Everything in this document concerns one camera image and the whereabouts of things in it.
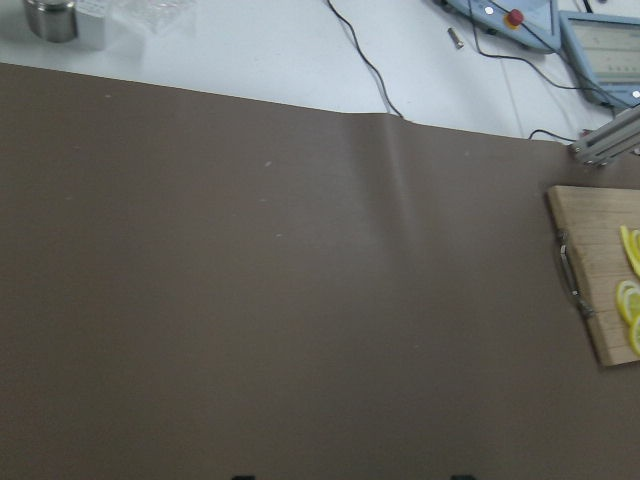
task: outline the white table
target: white table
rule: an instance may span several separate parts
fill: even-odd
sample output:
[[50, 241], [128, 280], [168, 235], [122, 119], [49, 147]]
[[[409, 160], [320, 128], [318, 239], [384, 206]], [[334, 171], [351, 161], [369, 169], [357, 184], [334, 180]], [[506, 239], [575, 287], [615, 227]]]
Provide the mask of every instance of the white table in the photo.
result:
[[[598, 13], [640, 16], [640, 2], [592, 0]], [[527, 65], [475, 51], [469, 22], [432, 0], [334, 0], [380, 69], [392, 101], [416, 123], [526, 137], [535, 128], [575, 137], [610, 120], [576, 91]], [[562, 9], [582, 2], [560, 0]], [[50, 68], [339, 112], [384, 112], [376, 81], [323, 0], [199, 0], [152, 34], [132, 20], [104, 51], [51, 44], [27, 28], [19, 0], [0, 3], [0, 62]], [[465, 42], [456, 50], [447, 28]], [[572, 84], [557, 55], [480, 35], [488, 52], [523, 56]]]

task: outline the brown surface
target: brown surface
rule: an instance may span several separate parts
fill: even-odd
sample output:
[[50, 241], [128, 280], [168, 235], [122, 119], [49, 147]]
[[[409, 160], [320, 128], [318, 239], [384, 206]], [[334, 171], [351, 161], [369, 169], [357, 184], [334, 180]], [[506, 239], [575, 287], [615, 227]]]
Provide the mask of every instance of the brown surface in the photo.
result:
[[638, 280], [622, 246], [620, 225], [640, 227], [640, 191], [555, 186], [549, 203], [556, 225], [569, 233], [580, 292], [596, 312], [588, 324], [598, 358], [608, 366], [637, 362], [615, 291], [623, 280]]
[[551, 142], [0, 66], [3, 478], [636, 478]]

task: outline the wooden cutting board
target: wooden cutting board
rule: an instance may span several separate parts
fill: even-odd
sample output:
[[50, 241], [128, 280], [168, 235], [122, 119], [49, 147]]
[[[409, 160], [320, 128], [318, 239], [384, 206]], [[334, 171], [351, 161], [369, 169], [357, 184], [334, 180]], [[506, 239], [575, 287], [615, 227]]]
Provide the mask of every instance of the wooden cutting board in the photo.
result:
[[548, 192], [558, 229], [568, 232], [568, 253], [582, 297], [595, 310], [587, 324], [603, 365], [636, 362], [629, 327], [616, 309], [622, 280], [640, 283], [629, 265], [620, 225], [640, 229], [640, 190], [555, 186]]

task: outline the metal handle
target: metal handle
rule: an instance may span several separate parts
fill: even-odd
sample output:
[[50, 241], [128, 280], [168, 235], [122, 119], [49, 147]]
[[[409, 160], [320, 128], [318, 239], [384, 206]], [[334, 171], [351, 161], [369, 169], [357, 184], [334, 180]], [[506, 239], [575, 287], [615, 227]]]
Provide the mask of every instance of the metal handle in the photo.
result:
[[573, 272], [573, 266], [571, 260], [569, 260], [569, 253], [567, 243], [569, 240], [569, 233], [566, 230], [558, 230], [558, 242], [560, 243], [560, 263], [562, 264], [562, 271], [564, 272], [564, 278], [569, 287], [569, 292], [576, 302], [576, 307], [580, 311], [580, 315], [585, 320], [595, 315], [595, 310], [589, 305], [589, 303], [582, 298], [580, 290], [578, 290], [578, 283], [576, 282], [576, 276]]

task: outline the metal canister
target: metal canister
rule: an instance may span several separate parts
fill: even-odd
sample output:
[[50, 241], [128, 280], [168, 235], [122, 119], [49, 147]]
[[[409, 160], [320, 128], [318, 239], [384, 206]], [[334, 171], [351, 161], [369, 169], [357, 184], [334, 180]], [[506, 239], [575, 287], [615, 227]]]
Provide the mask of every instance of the metal canister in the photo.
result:
[[22, 0], [33, 33], [49, 42], [68, 42], [76, 37], [75, 1]]

